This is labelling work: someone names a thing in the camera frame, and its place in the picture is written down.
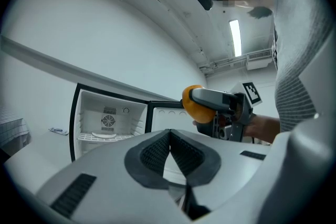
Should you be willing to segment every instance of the black rubber pad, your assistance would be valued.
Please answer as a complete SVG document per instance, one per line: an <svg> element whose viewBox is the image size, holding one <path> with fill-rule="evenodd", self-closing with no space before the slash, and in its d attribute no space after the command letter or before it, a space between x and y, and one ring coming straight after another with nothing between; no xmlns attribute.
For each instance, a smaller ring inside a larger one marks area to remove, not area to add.
<svg viewBox="0 0 336 224"><path fill-rule="evenodd" d="M66 218L69 218L95 180L95 176L80 174L53 202L51 208Z"/></svg>
<svg viewBox="0 0 336 224"><path fill-rule="evenodd" d="M266 157L266 155L264 155L264 154L254 153L254 152L251 152L251 151L243 151L241 153L241 155L251 157L251 158L254 158L254 159L259 159L261 161L263 161L264 158Z"/></svg>

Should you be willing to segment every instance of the fluorescent light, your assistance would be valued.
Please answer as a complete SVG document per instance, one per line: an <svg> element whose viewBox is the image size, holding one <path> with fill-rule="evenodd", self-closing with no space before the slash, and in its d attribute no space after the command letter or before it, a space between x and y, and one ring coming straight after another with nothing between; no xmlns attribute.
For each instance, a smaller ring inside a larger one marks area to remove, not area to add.
<svg viewBox="0 0 336 224"><path fill-rule="evenodd" d="M240 29L238 20L232 20L229 22L231 27L231 33L233 38L233 45L235 47L235 57L242 55L241 53L241 43Z"/></svg>

